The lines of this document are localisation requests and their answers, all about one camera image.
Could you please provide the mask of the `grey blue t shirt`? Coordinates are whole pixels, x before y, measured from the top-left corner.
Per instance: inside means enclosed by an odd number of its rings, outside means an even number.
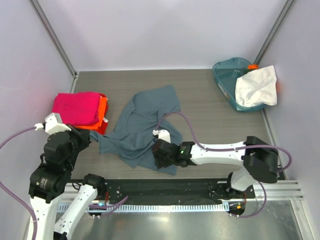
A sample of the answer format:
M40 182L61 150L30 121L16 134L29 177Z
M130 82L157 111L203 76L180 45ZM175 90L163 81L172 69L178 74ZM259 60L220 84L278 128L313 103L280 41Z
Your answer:
M113 130L105 135L91 131L90 139L99 143L100 154L116 154L132 168L137 166L175 175L174 165L158 169L152 153L155 143L153 130L157 124L170 133L171 141L179 145L181 133L163 116L181 110L172 85L141 91L135 94L119 115Z

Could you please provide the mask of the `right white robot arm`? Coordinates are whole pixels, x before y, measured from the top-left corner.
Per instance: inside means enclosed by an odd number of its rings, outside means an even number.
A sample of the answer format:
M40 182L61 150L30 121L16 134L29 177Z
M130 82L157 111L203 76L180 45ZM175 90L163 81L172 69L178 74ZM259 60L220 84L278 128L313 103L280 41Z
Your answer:
M158 169L204 164L238 166L237 171L228 175L225 186L211 190L214 199L241 198L256 182L274 184L278 181L278 151L254 136L247 137L244 142L203 146L193 141L176 145L158 139L152 146L152 154Z

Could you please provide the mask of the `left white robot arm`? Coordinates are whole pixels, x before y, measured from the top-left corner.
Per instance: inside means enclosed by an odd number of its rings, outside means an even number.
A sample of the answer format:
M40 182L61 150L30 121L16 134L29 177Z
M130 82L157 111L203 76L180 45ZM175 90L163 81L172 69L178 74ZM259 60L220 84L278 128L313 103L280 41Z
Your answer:
M41 163L30 176L30 203L37 224L37 240L70 240L93 200L106 195L105 179L87 174L76 197L57 220L57 210L81 151L91 143L90 131L72 128L51 134L43 147Z

